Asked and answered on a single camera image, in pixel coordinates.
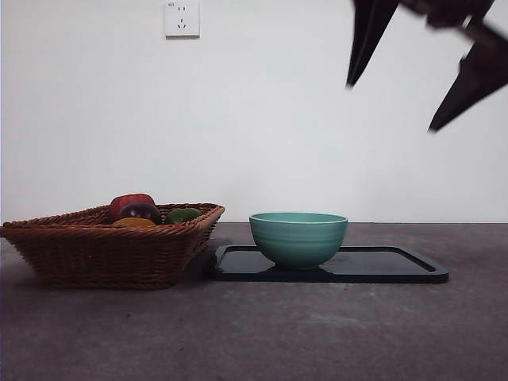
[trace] woven basket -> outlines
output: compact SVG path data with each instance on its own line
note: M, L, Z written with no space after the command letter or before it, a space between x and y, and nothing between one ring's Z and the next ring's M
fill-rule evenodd
M203 250L225 208L166 204L163 215L196 208L192 221L143 227L108 225L109 206L60 216L6 222L5 237L50 287L161 289L173 286Z

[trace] wall socket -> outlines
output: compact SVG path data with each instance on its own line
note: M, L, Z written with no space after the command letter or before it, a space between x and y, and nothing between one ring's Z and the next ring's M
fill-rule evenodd
M166 38L199 37L199 2L168 2L164 8Z

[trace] ceramic bowl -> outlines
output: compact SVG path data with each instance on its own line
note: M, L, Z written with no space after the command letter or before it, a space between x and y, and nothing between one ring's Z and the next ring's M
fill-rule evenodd
M274 212L249 218L258 249L278 266L316 268L337 253L348 219L334 214Z

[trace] concrete surface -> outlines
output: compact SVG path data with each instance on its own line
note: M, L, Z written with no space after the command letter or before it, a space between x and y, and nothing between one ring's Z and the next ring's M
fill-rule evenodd
M350 224L344 244L413 249L443 284L227 283L219 224L163 291L48 290L2 242L2 380L508 379L508 225Z

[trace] serving tray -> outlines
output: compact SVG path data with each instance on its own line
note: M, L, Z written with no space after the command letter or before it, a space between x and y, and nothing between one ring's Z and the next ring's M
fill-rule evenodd
M444 283L449 272L436 262L391 246L343 246L313 270L276 266L256 246L221 246L211 272L215 280L323 283Z

